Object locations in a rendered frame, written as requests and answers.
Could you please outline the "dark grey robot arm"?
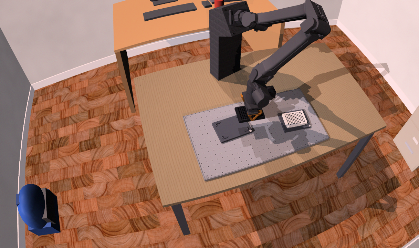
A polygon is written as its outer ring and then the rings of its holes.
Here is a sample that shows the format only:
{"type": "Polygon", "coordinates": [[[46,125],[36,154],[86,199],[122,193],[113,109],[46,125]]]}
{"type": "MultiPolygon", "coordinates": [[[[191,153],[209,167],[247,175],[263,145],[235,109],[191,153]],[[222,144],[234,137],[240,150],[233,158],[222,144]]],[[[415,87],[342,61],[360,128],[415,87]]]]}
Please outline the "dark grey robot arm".
{"type": "Polygon", "coordinates": [[[258,63],[251,71],[247,81],[247,93],[252,95],[254,104],[263,108],[275,98],[273,86],[266,86],[279,69],[299,54],[308,45],[323,39],[331,32],[329,21],[321,5],[311,0],[292,7],[269,12],[253,13],[248,10],[229,10],[230,26],[245,26],[254,31],[266,31],[272,24],[304,20],[301,30],[280,47],[269,58],[258,63]]]}

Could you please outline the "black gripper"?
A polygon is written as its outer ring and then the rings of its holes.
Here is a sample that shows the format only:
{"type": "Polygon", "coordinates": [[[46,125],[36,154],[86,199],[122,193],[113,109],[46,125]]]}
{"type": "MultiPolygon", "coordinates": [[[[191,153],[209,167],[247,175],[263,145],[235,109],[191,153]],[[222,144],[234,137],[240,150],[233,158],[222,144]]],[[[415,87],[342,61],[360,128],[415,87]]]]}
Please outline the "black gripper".
{"type": "Polygon", "coordinates": [[[242,92],[241,98],[244,102],[245,108],[247,109],[247,114],[249,116],[249,119],[251,121],[254,121],[259,115],[262,114],[262,110],[252,110],[252,109],[261,109],[261,108],[258,108],[258,106],[254,104],[254,100],[252,98],[252,95],[250,95],[248,93],[246,94],[246,93],[247,93],[247,91],[242,92]],[[255,115],[255,117],[252,118],[251,117],[252,115],[255,115]]]}

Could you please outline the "white well plate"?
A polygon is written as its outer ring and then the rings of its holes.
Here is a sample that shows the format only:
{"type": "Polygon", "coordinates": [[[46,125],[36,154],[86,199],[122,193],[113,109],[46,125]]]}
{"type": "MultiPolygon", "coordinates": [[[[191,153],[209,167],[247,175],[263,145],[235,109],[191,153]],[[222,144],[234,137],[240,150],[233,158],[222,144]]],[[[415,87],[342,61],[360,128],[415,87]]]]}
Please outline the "white well plate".
{"type": "Polygon", "coordinates": [[[303,111],[296,111],[282,114],[282,118],[285,122],[286,128],[306,125],[307,120],[304,116],[303,111]]]}

